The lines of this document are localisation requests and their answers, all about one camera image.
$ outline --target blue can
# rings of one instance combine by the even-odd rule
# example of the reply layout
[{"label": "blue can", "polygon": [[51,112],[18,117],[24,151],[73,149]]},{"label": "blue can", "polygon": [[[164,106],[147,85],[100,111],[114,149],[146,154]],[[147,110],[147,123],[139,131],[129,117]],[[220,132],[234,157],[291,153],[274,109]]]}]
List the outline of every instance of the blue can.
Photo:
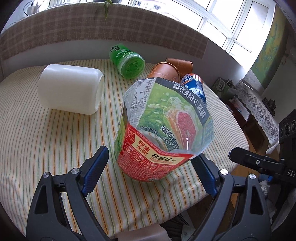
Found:
[{"label": "blue can", "polygon": [[207,106],[207,100],[203,92],[203,80],[197,74],[186,74],[182,80],[181,84],[184,85],[187,89],[192,91],[194,94],[200,97],[202,102]]}]

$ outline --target white plastic container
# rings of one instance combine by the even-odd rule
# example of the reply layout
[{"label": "white plastic container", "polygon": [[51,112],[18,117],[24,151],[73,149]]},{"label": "white plastic container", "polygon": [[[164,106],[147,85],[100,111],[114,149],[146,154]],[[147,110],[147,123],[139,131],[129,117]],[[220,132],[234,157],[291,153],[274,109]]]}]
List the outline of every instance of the white plastic container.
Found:
[{"label": "white plastic container", "polygon": [[99,108],[103,89],[99,69],[51,64],[42,72],[37,92],[44,107],[91,115]]}]

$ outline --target striped tablecloth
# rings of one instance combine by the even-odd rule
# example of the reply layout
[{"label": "striped tablecloth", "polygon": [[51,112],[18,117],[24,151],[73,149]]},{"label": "striped tablecloth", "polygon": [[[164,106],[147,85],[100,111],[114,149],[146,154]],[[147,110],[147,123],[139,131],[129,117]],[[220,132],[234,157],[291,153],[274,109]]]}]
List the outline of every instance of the striped tablecloth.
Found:
[{"label": "striped tablecloth", "polygon": [[[106,233],[162,223],[205,197],[188,162],[160,181],[140,183],[122,173],[113,154],[124,92],[135,80],[120,76],[109,60],[81,60],[61,64],[100,69],[105,75],[104,96],[93,115],[47,109],[37,96],[37,82],[45,66],[20,69],[0,83],[0,202],[16,226],[25,233],[34,190],[45,171],[67,173],[82,165],[105,145],[109,162],[87,200]],[[146,64],[144,78],[153,68]],[[232,171],[228,159],[236,147],[248,149],[246,137],[220,99],[204,85],[215,138],[205,155],[217,166]],[[63,196],[69,222],[78,226]]]}]

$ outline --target blue gripper pad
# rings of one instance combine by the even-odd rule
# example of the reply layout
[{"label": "blue gripper pad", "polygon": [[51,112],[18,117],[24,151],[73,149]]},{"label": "blue gripper pad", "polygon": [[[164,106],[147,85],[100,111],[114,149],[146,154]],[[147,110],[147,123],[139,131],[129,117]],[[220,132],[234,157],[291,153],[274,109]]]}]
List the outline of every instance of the blue gripper pad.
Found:
[{"label": "blue gripper pad", "polygon": [[84,175],[84,184],[81,190],[82,194],[86,197],[87,194],[94,191],[96,184],[108,162],[109,150],[105,146],[101,146],[94,156],[90,159],[85,160],[85,163],[81,166],[82,172],[83,168],[88,168],[88,164],[91,164],[89,170]]},{"label": "blue gripper pad", "polygon": [[198,175],[198,178],[200,179],[206,193],[210,194],[212,197],[215,197],[218,193],[218,167],[215,165],[215,163],[208,160],[203,154],[193,158],[191,160],[191,164],[194,167],[194,170]]}]

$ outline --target grapefruit slice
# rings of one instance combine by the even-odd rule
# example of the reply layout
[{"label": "grapefruit slice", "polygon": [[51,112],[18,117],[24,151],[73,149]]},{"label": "grapefruit slice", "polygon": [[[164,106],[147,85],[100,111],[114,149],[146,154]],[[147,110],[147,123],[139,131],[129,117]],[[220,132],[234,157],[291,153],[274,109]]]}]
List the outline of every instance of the grapefruit slice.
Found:
[{"label": "grapefruit slice", "polygon": [[177,116],[177,123],[181,132],[183,147],[190,150],[196,136],[194,122],[188,113],[180,111]]}]

